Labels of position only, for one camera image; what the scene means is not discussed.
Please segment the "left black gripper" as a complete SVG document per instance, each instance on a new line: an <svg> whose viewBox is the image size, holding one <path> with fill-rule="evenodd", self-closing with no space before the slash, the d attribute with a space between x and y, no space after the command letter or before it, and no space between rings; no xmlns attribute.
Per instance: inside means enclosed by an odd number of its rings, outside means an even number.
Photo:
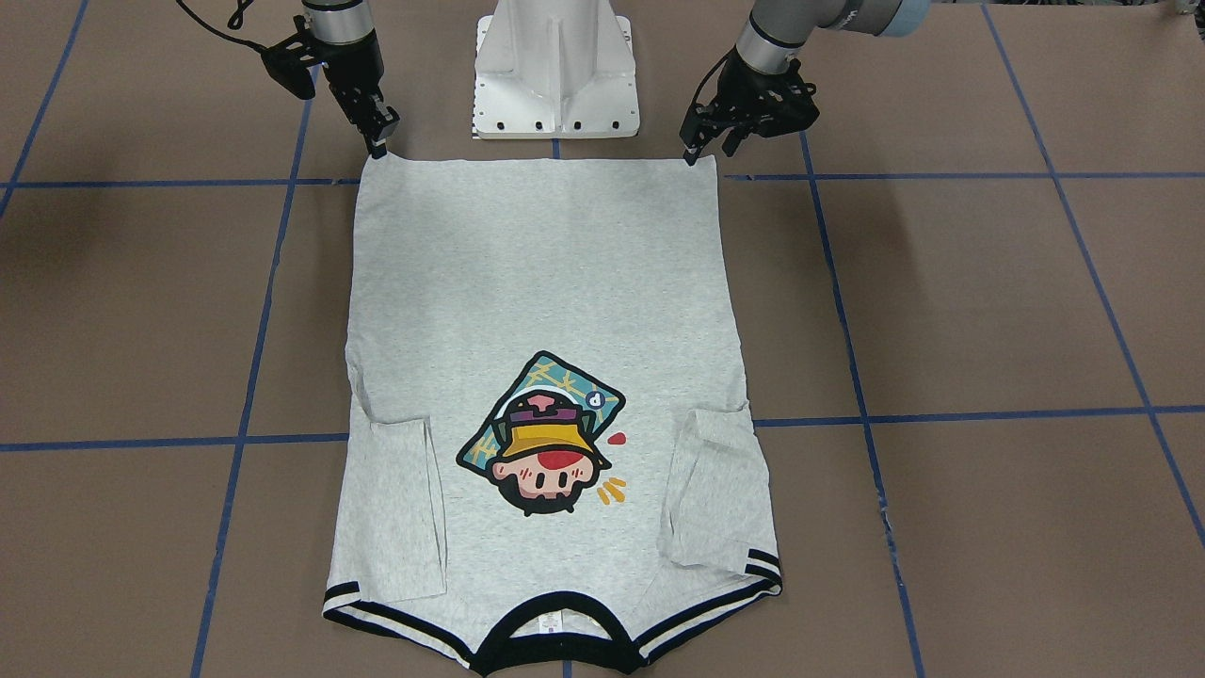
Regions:
<svg viewBox="0 0 1205 678"><path fill-rule="evenodd" d="M684 111L680 138L682 159L696 166L705 147L727 134L721 146L733 157L750 135L771 138L803 132L819 119L813 96L797 57L787 57L782 73L762 73L736 52L728 52L703 78Z"/></svg>

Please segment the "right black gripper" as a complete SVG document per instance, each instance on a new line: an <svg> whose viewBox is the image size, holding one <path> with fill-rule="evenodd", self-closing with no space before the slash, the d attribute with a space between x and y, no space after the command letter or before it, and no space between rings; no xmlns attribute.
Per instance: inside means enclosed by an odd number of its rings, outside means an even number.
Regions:
<svg viewBox="0 0 1205 678"><path fill-rule="evenodd" d="M386 104L380 90L383 73L378 39L362 39L327 48L329 89L345 118L362 132L374 159L388 153L388 137L400 123L400 114Z"/></svg>

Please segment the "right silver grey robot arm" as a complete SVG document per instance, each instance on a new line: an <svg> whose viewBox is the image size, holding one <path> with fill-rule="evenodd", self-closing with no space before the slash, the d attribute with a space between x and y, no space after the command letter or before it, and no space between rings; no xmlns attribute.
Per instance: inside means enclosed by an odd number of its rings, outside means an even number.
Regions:
<svg viewBox="0 0 1205 678"><path fill-rule="evenodd" d="M374 159L384 157L400 114L380 90L384 63L368 1L304 1L313 52L329 90Z"/></svg>

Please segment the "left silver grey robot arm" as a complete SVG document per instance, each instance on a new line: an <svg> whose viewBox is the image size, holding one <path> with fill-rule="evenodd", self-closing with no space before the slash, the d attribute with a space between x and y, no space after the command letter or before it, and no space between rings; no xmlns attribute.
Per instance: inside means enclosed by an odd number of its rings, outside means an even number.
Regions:
<svg viewBox="0 0 1205 678"><path fill-rule="evenodd" d="M805 81L799 53L817 30L907 36L929 1L757 1L736 42L705 73L684 111L682 159L694 166L722 140L725 157L743 140L804 132L818 120L817 87Z"/></svg>

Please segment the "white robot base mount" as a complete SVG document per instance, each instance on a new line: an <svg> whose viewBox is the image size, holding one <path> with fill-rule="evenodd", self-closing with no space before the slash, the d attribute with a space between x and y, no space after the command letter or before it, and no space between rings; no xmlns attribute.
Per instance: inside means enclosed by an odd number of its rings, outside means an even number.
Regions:
<svg viewBox="0 0 1205 678"><path fill-rule="evenodd" d="M500 1L476 25L480 140L635 137L630 20L609 1Z"/></svg>

